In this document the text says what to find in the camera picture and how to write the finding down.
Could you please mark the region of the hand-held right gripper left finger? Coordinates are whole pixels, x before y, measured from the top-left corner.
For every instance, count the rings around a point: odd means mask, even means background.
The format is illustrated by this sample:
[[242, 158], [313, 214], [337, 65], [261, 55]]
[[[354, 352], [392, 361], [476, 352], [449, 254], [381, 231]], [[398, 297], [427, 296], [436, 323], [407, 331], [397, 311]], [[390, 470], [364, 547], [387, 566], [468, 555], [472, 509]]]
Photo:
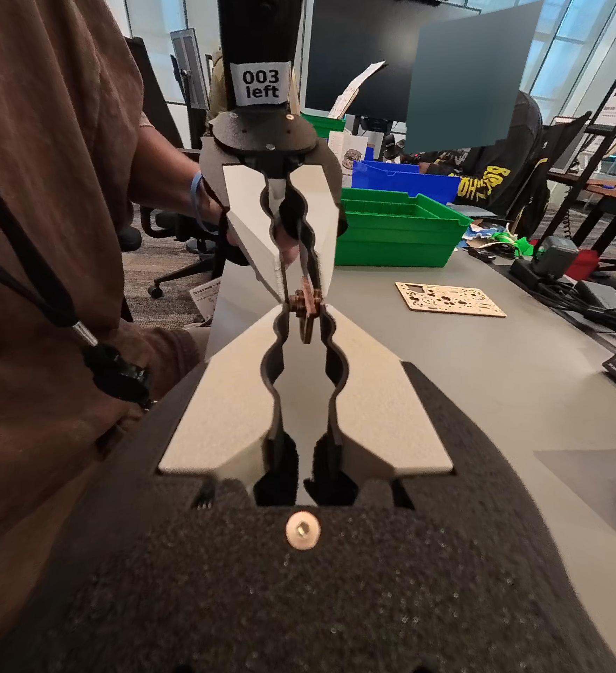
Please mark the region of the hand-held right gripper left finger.
[[205, 363], [160, 475], [235, 479], [256, 503], [288, 502], [288, 436], [274, 387], [287, 337], [288, 307], [279, 305]]

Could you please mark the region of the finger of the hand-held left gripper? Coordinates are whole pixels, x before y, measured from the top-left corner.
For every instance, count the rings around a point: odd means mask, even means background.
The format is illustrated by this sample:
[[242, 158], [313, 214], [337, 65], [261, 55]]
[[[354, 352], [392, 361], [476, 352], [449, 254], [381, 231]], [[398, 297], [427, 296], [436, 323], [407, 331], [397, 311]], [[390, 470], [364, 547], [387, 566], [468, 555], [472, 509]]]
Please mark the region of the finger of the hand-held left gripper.
[[287, 302], [282, 254], [274, 237], [274, 222], [265, 205], [268, 182], [246, 165], [223, 166], [228, 196], [228, 223], [255, 275], [280, 304]]
[[320, 165], [295, 169], [288, 176], [287, 188], [298, 210], [301, 268], [312, 287], [326, 298], [334, 273], [339, 209]]

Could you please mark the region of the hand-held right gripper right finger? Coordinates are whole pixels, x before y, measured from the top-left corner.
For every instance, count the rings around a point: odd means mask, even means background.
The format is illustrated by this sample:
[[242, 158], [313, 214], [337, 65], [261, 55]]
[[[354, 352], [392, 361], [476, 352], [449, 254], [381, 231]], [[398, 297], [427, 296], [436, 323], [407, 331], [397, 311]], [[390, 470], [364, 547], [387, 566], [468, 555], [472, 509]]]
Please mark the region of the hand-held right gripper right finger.
[[334, 385], [320, 439], [320, 500], [354, 501], [369, 481], [449, 474], [453, 461], [413, 387], [415, 366], [330, 304], [320, 329]]

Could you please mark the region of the wooden frame piece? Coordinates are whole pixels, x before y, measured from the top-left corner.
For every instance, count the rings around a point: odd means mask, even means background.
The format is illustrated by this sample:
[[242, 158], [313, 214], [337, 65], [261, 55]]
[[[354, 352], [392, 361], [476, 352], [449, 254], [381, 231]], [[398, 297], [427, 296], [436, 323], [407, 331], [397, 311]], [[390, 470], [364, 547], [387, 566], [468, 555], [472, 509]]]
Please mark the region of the wooden frame piece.
[[310, 285], [304, 285], [289, 297], [289, 310], [299, 321], [299, 334], [304, 344], [312, 341], [313, 324], [320, 316], [322, 293]]

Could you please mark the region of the person's left forearm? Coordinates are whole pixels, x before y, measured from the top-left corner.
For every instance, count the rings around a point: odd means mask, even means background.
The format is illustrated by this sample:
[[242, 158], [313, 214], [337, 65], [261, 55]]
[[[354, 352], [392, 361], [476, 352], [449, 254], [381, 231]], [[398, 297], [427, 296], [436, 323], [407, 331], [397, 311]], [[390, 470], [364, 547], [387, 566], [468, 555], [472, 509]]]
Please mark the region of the person's left forearm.
[[132, 203], [192, 216], [190, 184], [200, 166], [173, 147], [153, 126], [138, 130], [130, 169], [128, 197]]

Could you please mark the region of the person's left hand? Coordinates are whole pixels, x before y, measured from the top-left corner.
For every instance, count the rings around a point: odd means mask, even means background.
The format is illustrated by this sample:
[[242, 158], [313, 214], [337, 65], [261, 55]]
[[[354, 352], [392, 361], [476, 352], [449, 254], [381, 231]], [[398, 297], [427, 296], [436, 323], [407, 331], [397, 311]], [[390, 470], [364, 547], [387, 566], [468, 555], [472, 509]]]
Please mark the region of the person's left hand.
[[282, 264], [287, 267], [292, 264], [296, 257], [299, 254], [299, 243], [298, 240], [291, 237], [286, 231], [282, 223], [277, 223], [274, 226], [274, 239], [279, 247], [280, 257], [282, 259]]

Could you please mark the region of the blue wristband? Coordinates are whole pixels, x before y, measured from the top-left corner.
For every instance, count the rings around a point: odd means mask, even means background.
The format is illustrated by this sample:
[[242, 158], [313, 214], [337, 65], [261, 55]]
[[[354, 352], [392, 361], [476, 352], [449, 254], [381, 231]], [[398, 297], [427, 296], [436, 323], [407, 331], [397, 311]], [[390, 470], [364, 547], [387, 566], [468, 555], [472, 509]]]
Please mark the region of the blue wristband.
[[218, 202], [207, 192], [201, 171], [197, 171], [191, 181], [190, 203], [192, 216], [199, 227], [208, 231], [218, 230], [222, 210]]

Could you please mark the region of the white printed leaflet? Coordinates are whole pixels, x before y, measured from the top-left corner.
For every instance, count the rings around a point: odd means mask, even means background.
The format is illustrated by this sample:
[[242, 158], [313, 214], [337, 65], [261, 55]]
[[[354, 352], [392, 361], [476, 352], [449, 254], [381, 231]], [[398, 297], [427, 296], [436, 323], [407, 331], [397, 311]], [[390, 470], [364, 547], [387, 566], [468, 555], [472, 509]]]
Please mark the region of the white printed leaflet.
[[352, 135], [347, 130], [329, 131], [328, 147], [338, 159], [343, 188], [352, 186], [354, 163], [365, 159], [368, 142], [368, 137]]

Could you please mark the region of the green plastic bin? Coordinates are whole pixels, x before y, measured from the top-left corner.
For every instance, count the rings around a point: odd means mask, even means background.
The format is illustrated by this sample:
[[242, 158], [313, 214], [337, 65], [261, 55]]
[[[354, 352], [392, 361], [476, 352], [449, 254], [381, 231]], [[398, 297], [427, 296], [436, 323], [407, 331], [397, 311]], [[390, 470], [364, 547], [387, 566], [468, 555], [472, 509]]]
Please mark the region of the green plastic bin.
[[447, 264], [472, 219], [424, 195], [343, 188], [347, 228], [335, 265], [429, 267]]
[[327, 116], [318, 116], [301, 113], [301, 117], [307, 120], [314, 128], [319, 138], [329, 139], [332, 131], [343, 132], [346, 129], [345, 119], [334, 119]]

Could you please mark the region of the blue plastic bin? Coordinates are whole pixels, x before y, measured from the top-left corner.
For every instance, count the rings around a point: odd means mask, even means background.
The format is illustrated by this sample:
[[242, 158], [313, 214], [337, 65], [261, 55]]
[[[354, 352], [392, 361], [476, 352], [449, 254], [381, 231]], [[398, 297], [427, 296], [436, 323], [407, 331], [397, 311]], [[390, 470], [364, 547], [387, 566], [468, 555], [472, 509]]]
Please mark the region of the blue plastic bin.
[[457, 197], [460, 183], [459, 176], [422, 174], [417, 165], [363, 161], [353, 163], [351, 187], [423, 195], [447, 205]]

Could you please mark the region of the large black monitor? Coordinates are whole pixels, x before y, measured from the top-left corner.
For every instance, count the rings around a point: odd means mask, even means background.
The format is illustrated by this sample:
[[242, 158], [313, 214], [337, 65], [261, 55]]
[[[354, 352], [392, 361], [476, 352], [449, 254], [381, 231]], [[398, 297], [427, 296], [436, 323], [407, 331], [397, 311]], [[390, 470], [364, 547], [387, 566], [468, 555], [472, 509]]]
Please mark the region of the large black monitor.
[[329, 112], [356, 77], [384, 62], [348, 113], [405, 122], [419, 32], [437, 10], [419, 1], [314, 1], [305, 107]]

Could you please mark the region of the white printed paper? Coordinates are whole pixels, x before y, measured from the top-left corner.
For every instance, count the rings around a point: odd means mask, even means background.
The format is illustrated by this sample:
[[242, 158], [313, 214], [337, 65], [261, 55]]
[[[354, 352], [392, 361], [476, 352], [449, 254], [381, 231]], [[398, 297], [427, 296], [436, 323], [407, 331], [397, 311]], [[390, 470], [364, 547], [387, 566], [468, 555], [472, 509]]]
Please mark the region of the white printed paper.
[[204, 322], [211, 321], [217, 306], [221, 278], [203, 283], [189, 290], [189, 295]]

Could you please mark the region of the pile of cardboard scraps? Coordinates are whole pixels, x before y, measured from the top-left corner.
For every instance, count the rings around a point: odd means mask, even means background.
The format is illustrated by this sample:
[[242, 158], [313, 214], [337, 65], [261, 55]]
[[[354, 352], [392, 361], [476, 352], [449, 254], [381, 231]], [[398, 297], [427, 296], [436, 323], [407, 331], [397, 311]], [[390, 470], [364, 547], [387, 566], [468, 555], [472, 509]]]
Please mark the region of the pile of cardboard scraps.
[[478, 218], [467, 226], [456, 248], [483, 248], [501, 257], [522, 258], [533, 255], [534, 245], [526, 237], [511, 232], [505, 221]]

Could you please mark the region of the red box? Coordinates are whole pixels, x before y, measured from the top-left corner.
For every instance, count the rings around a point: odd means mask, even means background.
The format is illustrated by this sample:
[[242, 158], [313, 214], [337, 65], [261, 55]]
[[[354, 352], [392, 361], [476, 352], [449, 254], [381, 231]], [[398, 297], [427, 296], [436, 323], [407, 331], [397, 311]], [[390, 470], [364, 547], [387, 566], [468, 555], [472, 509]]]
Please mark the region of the red box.
[[574, 281], [584, 281], [597, 270], [599, 261], [600, 254], [595, 250], [580, 249], [564, 274]]

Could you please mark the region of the wooden desk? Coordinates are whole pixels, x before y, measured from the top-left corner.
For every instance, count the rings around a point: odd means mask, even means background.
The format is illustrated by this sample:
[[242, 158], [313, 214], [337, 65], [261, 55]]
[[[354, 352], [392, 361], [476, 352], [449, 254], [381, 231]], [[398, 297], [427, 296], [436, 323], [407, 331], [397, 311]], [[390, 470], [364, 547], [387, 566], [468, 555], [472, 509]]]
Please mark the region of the wooden desk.
[[[579, 178], [580, 178], [579, 175], [570, 173], [563, 173], [563, 174], [556, 172], [548, 173], [548, 181], [563, 184], [568, 187], [572, 187], [575, 183], [579, 182]], [[585, 183], [583, 183], [581, 190], [589, 192], [592, 195], [616, 198], [615, 180], [607, 179], [606, 184], [607, 186], [605, 186], [603, 181], [594, 178], [589, 178]]]

